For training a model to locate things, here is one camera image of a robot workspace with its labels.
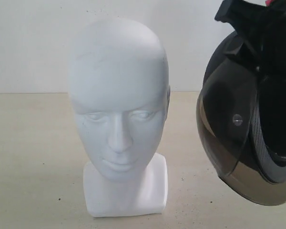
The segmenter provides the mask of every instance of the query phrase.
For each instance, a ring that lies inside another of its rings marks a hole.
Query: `black helmet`
[[[232,190],[286,202],[286,0],[224,0],[216,21],[235,31],[207,66],[196,107],[204,150]]]

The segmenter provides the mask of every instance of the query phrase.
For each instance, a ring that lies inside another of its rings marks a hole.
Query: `tabletop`
[[[286,229],[286,204],[251,203],[218,178],[198,136],[197,96],[171,95],[157,150],[168,165],[163,214],[94,219],[67,94],[0,94],[0,229]]]

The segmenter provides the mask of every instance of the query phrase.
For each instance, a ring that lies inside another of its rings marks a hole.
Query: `mannequin lips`
[[[134,162],[130,162],[128,164],[118,164],[118,163],[107,161],[105,159],[103,159],[103,162],[108,167],[110,167],[113,171],[116,171],[116,172],[127,172],[127,171],[129,171],[130,169],[133,168],[136,160]]]

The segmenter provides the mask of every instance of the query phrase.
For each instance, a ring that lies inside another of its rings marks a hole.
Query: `white mannequin head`
[[[158,37],[127,19],[97,21],[74,40],[69,96],[84,148],[111,181],[138,177],[167,117],[168,62]]]

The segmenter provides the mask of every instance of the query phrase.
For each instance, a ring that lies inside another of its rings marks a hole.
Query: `visor pivot screw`
[[[236,126],[240,126],[243,123],[243,118],[239,114],[235,114],[232,120],[234,125]]]

